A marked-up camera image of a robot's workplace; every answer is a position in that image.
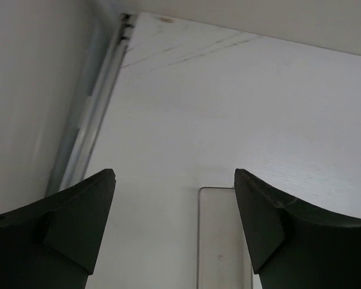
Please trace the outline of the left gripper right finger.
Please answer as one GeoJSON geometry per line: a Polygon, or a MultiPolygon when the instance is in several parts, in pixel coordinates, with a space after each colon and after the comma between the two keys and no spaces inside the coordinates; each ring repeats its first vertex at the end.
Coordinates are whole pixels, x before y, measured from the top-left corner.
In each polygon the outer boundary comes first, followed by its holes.
{"type": "Polygon", "coordinates": [[[263,288],[361,288],[361,219],[334,213],[236,169],[235,195],[263,288]]]}

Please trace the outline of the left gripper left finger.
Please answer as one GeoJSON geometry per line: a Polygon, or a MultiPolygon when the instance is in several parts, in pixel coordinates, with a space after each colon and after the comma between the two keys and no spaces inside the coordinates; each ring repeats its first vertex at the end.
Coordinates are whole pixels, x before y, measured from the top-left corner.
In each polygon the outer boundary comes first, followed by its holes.
{"type": "Polygon", "coordinates": [[[116,186],[104,169],[0,214],[0,288],[85,288],[94,273],[116,186]]]}

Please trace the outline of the clear plastic box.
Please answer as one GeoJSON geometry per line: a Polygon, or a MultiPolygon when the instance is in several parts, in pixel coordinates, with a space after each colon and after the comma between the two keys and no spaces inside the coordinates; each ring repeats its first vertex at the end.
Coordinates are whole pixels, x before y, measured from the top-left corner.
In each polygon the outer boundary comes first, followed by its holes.
{"type": "Polygon", "coordinates": [[[233,188],[198,195],[197,288],[261,288],[253,274],[233,188]]]}

